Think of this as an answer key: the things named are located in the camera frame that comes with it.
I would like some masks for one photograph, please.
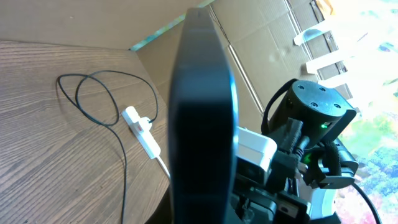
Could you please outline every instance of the cable connector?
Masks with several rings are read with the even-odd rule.
[[[127,107],[122,112],[122,116],[124,120],[126,120],[131,131],[134,133],[138,141],[143,146],[144,150],[149,156],[149,159],[157,159],[167,177],[170,178],[169,171],[167,170],[167,167],[164,164],[163,160],[160,158],[160,147],[149,131],[152,127],[150,119],[147,117],[140,118],[136,109],[133,106]]]

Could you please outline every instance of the white plug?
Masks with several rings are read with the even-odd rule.
[[[129,125],[131,131],[137,137],[138,141],[143,146],[144,150],[148,154],[150,159],[157,159],[160,165],[162,166],[164,172],[170,178],[169,171],[167,170],[166,165],[163,160],[160,158],[160,147],[156,143],[154,137],[150,133],[150,128],[152,127],[152,123],[150,123],[150,119],[147,117],[140,118],[136,109],[133,106],[127,107],[122,112],[123,118],[126,120]]]

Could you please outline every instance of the wood grain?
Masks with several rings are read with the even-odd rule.
[[[0,223],[120,223],[123,153],[106,128],[84,117],[57,88],[64,73],[118,70],[150,81],[137,55],[127,50],[64,47],[0,41]],[[97,76],[120,110],[133,105],[155,115],[155,101],[142,81],[113,73]],[[80,78],[62,80],[74,96]],[[165,103],[151,130],[167,162]],[[106,91],[88,80],[83,108],[96,118],[116,118]],[[169,181],[150,161],[121,118],[113,126],[126,148],[126,223],[144,223]]]

